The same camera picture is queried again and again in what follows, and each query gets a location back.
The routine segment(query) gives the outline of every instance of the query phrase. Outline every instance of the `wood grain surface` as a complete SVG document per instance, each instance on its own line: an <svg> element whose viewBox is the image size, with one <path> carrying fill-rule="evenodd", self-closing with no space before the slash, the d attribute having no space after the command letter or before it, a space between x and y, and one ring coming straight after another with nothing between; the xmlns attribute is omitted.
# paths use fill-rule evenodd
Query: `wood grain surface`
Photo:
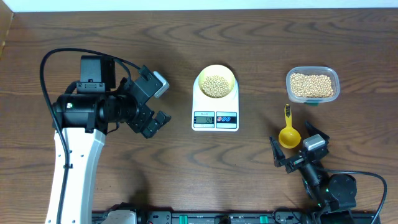
<svg viewBox="0 0 398 224"><path fill-rule="evenodd" d="M39 65L60 47L97 50L145 64L170 82L149 106L173 116L152 139L125 124L106 138L99 159L95 210L120 202L174 210L309 208L300 174L273 165L269 136L284 127L287 72L333 68L341 95L331 103L290 103L331 137L324 166L376 172L389 192L383 223L397 223L398 10L57 12L17 14L0 60L0 222L43 223L54 170L52 120ZM79 79L80 55L48 60L52 101ZM201 69L229 66L239 82L240 129L191 129L192 85ZM126 76L117 69L117 79ZM382 184L355 176L356 210L375 210Z"/></svg>

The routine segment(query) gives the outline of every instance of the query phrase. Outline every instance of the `plastic container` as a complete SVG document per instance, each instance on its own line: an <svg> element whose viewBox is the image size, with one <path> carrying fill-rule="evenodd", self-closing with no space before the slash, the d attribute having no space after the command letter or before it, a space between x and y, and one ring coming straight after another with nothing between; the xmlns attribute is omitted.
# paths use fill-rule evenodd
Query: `plastic container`
<svg viewBox="0 0 398 224"><path fill-rule="evenodd" d="M301 73L304 75L327 75L331 80L331 89L334 95L326 98L307 98L294 95L292 86L290 84L290 77L293 73ZM328 67L304 66L295 67L286 76L286 89L291 102L295 103L326 103L331 102L340 94L340 83L338 81L337 73Z"/></svg>

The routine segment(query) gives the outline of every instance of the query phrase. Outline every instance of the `white digital scale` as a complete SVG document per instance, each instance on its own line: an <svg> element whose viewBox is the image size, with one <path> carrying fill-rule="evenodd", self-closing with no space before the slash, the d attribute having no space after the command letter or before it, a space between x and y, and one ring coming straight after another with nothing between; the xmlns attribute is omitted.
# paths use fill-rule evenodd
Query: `white digital scale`
<svg viewBox="0 0 398 224"><path fill-rule="evenodd" d="M225 78L231 89L222 98L206 96L201 90L205 77ZM194 131L237 131L239 129L239 87L232 71L222 65L203 69L193 83L192 129Z"/></svg>

